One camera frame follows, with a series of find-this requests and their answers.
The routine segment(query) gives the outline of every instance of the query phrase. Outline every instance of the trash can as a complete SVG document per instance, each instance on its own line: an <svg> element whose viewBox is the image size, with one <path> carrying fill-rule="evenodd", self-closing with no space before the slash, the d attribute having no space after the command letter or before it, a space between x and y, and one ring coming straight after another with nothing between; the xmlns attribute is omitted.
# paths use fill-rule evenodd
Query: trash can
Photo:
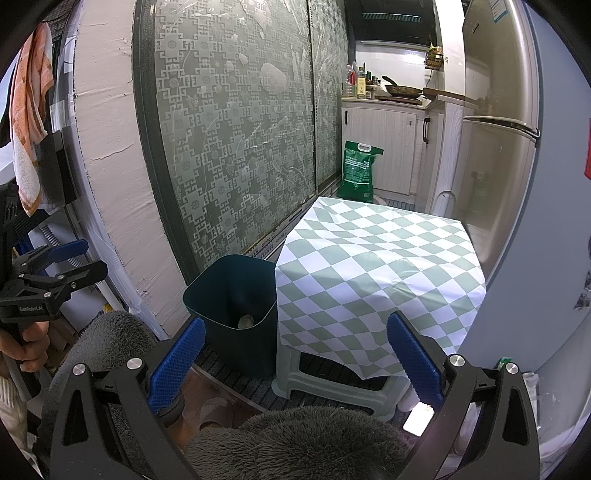
<svg viewBox="0 0 591 480"><path fill-rule="evenodd" d="M222 257L187 287L183 301L205 321L207 342L227 366L254 378L275 373L274 263L244 255ZM254 326L239 330L238 321L248 314Z"/></svg>

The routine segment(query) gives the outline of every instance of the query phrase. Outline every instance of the frying pan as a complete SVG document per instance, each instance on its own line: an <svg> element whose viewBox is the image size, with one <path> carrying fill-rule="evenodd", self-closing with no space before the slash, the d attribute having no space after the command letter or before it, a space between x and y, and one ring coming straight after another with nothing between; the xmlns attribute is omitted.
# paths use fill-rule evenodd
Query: frying pan
<svg viewBox="0 0 591 480"><path fill-rule="evenodd" d="M386 90L390 95L408 98L418 98L420 95L423 94L423 91L420 88L402 87L398 85L395 81L393 81L390 77L383 76L382 78L392 84L385 86Z"/></svg>

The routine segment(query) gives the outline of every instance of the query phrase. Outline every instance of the green bag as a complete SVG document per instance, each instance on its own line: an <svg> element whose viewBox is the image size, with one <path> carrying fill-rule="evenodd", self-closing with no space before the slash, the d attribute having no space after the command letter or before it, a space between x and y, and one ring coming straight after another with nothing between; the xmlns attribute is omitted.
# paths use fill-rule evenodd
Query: green bag
<svg viewBox="0 0 591 480"><path fill-rule="evenodd" d="M358 202L374 202L374 183L371 165L376 155L384 153L382 148L363 143L345 142L343 155L343 180L337 195L342 199Z"/></svg>

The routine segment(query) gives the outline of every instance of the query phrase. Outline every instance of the human hand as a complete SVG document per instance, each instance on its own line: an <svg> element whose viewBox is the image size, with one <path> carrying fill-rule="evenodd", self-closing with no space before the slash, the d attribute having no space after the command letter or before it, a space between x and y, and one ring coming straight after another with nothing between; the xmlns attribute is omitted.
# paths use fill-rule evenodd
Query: human hand
<svg viewBox="0 0 591 480"><path fill-rule="evenodd" d="M22 331L24 345L18 342L6 331L0 329L0 353L8 355L22 362L23 372L37 372L47 361L47 347L49 347L49 322L33 323ZM10 377L4 357L0 355L0 375Z"/></svg>

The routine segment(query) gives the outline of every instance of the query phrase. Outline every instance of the cabinet handle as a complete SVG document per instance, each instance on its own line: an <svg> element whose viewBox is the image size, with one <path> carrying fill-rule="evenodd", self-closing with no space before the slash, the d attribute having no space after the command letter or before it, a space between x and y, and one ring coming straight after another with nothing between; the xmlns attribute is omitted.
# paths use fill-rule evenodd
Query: cabinet handle
<svg viewBox="0 0 591 480"><path fill-rule="evenodd" d="M428 123L431 121L431 119L429 117L425 117L425 120L423 120L423 141L429 145L429 139L427 138L427 125Z"/></svg>

